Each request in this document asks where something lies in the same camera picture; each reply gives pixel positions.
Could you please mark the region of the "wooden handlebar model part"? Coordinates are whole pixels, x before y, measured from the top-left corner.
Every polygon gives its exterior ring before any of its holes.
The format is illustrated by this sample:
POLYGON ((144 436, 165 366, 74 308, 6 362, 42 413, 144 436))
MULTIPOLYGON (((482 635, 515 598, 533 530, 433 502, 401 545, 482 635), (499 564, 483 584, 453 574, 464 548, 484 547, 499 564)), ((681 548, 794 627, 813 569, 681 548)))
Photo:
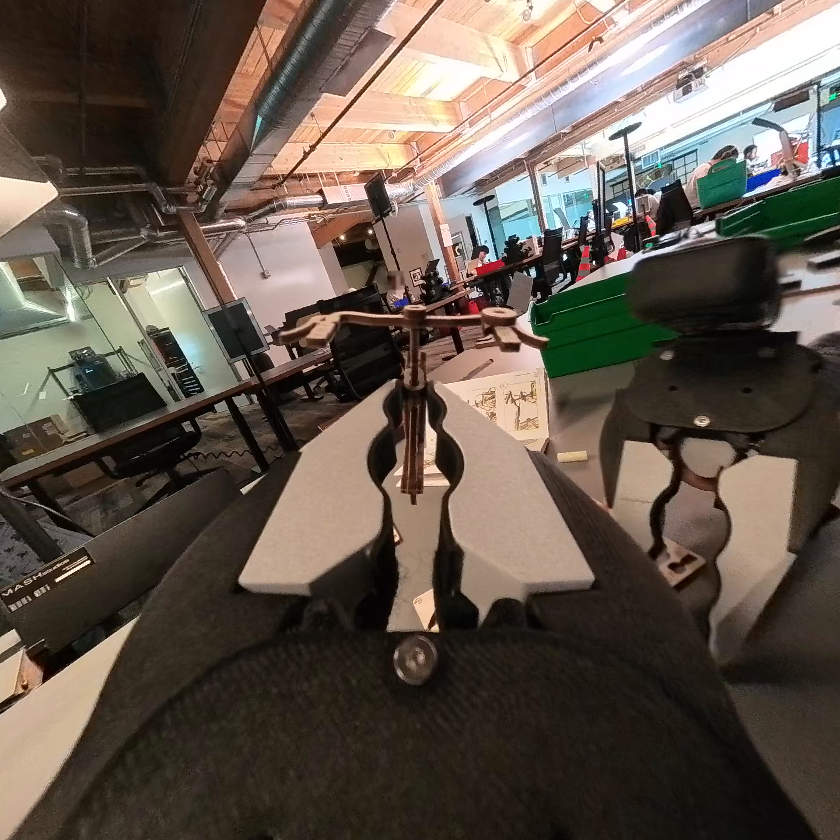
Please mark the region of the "wooden handlebar model part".
POLYGON ((402 428, 405 436, 401 492, 410 497, 412 505, 424 492, 424 455, 427 420, 426 354, 421 350, 420 333, 426 328, 459 329, 480 326, 482 333, 503 353, 519 352, 526 345, 543 350, 547 338, 535 335, 518 326, 518 315, 510 308, 486 308, 479 314, 466 316, 435 316, 430 308, 420 304, 404 306, 398 313, 373 314, 364 311, 336 311, 311 317, 293 329, 273 333, 281 343, 300 343, 324 348, 346 324, 367 329, 402 328, 409 338, 407 360, 403 366, 401 386, 402 428))

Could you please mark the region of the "perforated wooden parts sheet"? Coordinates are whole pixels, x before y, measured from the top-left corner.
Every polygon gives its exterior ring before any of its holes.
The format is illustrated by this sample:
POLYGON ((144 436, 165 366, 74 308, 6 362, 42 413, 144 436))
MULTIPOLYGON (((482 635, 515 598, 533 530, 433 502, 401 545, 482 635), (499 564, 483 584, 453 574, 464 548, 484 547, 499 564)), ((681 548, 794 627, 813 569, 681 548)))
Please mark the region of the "perforated wooden parts sheet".
POLYGON ((687 585, 707 566, 701 556, 671 539, 664 539, 654 562, 668 586, 675 590, 687 585))

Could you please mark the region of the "dark spiral ventilation duct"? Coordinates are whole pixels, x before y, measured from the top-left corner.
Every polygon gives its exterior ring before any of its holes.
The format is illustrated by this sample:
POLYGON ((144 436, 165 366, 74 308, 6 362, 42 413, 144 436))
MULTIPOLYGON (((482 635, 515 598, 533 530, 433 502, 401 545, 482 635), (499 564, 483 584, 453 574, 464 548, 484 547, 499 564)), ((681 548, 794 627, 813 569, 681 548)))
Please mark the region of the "dark spiral ventilation duct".
POLYGON ((207 211, 244 199, 319 100, 323 84, 371 27, 362 1, 304 2, 215 167, 207 211))

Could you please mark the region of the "black cabinet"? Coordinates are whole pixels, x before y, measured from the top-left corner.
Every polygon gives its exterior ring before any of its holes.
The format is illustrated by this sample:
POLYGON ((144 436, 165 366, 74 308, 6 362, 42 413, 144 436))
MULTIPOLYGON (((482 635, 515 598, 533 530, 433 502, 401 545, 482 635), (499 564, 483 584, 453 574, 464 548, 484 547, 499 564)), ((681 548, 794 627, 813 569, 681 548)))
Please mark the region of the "black cabinet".
POLYGON ((94 434, 146 417, 168 406, 143 373, 133 374, 70 398, 85 425, 94 434))

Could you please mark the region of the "printed instruction sheet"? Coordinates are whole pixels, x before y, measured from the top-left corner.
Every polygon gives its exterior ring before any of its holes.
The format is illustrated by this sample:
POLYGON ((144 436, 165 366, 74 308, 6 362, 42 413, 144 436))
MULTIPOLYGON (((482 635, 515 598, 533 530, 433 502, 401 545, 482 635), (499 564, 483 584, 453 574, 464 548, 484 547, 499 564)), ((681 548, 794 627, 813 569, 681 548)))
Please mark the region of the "printed instruction sheet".
POLYGON ((480 376, 446 386, 526 448, 545 451, 550 430, 544 369, 480 376))

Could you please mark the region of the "black labelled panel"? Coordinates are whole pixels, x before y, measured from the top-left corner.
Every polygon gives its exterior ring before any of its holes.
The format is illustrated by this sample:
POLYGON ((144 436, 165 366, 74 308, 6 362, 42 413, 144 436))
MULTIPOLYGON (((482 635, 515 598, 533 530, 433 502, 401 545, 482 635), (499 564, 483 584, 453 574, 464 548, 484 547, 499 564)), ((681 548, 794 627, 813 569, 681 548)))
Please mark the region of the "black labelled panel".
POLYGON ((2 584, 2 619, 37 656, 52 655, 150 592, 241 494, 216 469, 56 560, 2 584))

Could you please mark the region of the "green plastic bin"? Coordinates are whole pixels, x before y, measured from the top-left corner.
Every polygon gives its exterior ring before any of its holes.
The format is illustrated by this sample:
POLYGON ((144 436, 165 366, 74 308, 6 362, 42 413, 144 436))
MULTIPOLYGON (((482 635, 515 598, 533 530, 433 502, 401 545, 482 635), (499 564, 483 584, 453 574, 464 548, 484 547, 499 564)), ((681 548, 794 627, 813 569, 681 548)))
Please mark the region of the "green plastic bin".
POLYGON ((815 235, 839 225, 839 178, 820 180, 718 217, 715 231, 722 238, 762 236, 779 253, 803 246, 815 235))
POLYGON ((528 322, 535 334, 548 337, 564 328, 612 318, 633 320, 623 292, 585 287, 558 292, 534 303, 528 322))
POLYGON ((562 324, 547 332, 542 363, 549 378, 636 361, 676 333, 629 316, 562 324))

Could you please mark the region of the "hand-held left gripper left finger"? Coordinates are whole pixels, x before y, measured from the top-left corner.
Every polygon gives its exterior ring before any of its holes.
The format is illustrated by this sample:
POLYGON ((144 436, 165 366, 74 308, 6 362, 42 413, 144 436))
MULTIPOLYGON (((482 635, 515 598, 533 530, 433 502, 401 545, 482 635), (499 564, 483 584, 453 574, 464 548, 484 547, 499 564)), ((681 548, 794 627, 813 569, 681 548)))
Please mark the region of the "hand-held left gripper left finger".
POLYGON ((337 603, 387 621, 398 586, 392 503, 401 384, 389 381, 306 444, 238 583, 256 594, 337 603))

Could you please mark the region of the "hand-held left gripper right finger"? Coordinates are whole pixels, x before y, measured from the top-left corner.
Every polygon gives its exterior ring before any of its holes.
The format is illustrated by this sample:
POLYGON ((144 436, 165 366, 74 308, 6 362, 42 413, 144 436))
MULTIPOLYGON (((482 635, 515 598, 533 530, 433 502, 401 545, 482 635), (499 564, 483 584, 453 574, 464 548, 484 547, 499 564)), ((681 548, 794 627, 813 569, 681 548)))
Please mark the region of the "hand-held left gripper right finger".
POLYGON ((435 463, 448 482, 434 589, 439 623, 495 604, 587 592, 595 574, 526 449, 445 385, 429 386, 435 463))

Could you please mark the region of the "black office chair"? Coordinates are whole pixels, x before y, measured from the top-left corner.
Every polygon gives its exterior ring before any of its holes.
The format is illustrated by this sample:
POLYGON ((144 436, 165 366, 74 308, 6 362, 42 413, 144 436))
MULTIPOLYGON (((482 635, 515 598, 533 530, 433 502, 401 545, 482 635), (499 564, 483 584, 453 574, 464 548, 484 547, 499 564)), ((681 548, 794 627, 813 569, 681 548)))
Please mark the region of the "black office chair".
POLYGON ((389 326, 342 322, 330 349, 333 392, 341 403, 359 402, 383 384, 403 378, 403 355, 389 326))

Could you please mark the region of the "long wooden desk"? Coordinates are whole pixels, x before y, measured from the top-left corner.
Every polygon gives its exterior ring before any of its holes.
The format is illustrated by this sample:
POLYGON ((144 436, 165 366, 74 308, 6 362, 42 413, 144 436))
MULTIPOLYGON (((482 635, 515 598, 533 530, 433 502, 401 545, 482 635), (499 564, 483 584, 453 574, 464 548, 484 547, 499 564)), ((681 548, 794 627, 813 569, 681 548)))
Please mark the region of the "long wooden desk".
POLYGON ((109 455, 119 445, 126 442, 132 443, 159 427, 186 424, 211 412, 215 406, 221 404, 236 408, 237 396, 254 394, 257 388, 257 380, 251 377, 235 386, 165 406, 148 415, 122 423, 107 432, 81 438, 45 455, 12 465, 2 473, 2 484, 8 489, 24 487, 45 476, 60 475, 68 470, 84 466, 109 455))

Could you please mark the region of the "monitor on stand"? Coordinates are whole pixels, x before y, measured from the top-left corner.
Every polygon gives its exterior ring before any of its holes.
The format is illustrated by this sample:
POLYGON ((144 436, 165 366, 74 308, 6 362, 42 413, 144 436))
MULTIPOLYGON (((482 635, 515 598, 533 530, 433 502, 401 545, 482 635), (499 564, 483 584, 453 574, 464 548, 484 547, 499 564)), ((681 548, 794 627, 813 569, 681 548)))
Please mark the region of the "monitor on stand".
POLYGON ((246 298, 205 309, 202 316, 229 364, 268 352, 264 330, 246 298))

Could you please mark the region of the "hanging black monitor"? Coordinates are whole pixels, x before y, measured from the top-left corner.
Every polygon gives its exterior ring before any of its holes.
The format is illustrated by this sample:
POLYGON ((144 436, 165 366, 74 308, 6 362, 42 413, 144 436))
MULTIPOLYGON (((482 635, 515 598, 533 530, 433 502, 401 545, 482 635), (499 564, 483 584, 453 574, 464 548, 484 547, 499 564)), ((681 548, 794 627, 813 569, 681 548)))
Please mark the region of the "hanging black monitor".
POLYGON ((394 201, 387 190, 388 184, 384 175, 377 172, 364 184, 364 193, 371 208, 375 222, 381 222, 394 213, 394 201))

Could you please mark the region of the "ceiling projector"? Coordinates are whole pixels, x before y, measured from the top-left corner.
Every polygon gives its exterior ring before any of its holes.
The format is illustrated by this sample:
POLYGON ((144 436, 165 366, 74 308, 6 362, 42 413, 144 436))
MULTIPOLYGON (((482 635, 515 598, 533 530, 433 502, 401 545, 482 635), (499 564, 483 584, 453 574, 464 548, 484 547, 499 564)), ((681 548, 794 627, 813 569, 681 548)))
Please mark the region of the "ceiling projector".
POLYGON ((672 102, 680 104, 695 98, 707 89, 707 64, 699 64, 689 68, 677 77, 672 102))

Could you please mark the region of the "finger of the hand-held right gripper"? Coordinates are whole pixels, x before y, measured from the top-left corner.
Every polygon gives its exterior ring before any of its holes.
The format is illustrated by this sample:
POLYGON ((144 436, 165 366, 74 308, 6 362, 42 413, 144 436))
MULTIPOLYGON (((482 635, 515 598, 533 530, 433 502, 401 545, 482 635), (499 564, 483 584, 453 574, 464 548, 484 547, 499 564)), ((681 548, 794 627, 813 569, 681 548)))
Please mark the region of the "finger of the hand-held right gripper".
POLYGON ((751 455, 724 469, 718 495, 728 516, 721 560, 783 560, 788 553, 797 463, 751 455))
POLYGON ((620 524, 651 560, 667 553, 665 509, 681 479, 674 444, 628 439, 620 460, 620 524))

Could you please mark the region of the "green plastic basket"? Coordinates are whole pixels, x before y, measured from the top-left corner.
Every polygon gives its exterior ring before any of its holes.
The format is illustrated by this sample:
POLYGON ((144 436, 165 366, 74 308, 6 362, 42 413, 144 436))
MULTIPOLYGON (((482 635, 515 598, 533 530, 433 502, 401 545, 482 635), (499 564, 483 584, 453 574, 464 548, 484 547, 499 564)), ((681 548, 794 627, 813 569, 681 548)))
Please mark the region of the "green plastic basket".
POLYGON ((728 158, 712 163, 696 181, 699 208, 708 209, 741 198, 747 192, 747 162, 728 158))

